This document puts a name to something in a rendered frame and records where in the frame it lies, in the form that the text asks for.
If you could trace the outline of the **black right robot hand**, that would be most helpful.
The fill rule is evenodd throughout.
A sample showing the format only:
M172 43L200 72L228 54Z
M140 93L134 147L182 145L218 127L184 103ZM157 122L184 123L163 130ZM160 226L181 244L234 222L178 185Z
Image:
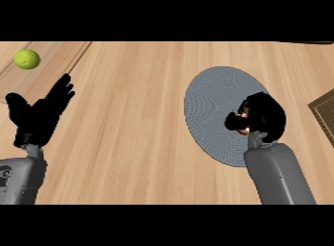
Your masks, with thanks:
M238 107L238 112L230 112L225 118L225 128L236 131L240 128L241 120L237 114L243 107L249 108L249 118L244 120L252 132L259 131L268 135L262 138L265 143L277 141L284 133L286 113L278 101L265 92L258 92L246 97Z

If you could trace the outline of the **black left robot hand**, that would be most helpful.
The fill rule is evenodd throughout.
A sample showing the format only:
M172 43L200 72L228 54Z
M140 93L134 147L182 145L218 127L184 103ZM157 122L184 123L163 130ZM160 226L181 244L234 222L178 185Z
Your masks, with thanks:
M15 146L26 144L45 146L56 131L56 125L69 101L75 95L70 75L65 73L44 98L29 105L15 92L6 95L10 120L17 126Z

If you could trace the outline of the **red and white cupcake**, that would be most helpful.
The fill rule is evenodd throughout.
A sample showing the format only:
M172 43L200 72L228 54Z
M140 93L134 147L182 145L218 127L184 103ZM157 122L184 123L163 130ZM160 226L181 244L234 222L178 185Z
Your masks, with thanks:
M241 125L240 128L237 129L237 132L241 135L249 135L249 124L244 121L249 118L249 108L243 107L241 113L237 114L237 117L241 120Z

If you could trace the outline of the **round grey woven placemat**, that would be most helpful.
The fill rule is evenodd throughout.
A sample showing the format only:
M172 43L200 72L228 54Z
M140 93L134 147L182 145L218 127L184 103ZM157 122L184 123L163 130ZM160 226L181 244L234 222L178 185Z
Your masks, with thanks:
M184 96L188 131L206 154L221 163L244 167L247 136L225 128L225 118L246 97L268 93L259 81L231 66L213 66L194 77Z

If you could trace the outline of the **pale wooden cutting board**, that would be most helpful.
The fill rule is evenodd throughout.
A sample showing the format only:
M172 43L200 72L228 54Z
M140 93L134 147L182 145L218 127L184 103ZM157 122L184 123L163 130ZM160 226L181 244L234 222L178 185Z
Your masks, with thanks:
M29 103L44 97L65 73L70 73L87 50L90 41L29 41L23 49L35 51L41 62L34 69L22 69L9 60L0 69L0 103L6 95L17 93Z

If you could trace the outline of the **green lime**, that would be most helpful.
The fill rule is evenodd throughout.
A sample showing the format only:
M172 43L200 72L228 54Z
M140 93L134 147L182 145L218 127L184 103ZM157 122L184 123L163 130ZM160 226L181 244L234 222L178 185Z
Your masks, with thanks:
M15 54L16 66L22 69L34 69L41 62L38 53L34 50L23 49Z

